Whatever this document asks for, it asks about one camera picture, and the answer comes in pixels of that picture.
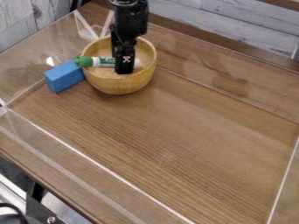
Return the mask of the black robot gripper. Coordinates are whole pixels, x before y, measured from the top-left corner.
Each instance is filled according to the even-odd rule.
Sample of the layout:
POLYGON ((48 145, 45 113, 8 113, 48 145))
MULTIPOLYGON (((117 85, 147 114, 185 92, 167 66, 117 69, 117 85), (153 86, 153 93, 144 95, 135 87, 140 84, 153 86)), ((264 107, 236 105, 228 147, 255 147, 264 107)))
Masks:
POLYGON ((135 68, 136 38, 147 34, 149 5, 147 0, 108 0, 113 6, 111 50, 117 74, 131 74, 135 68))

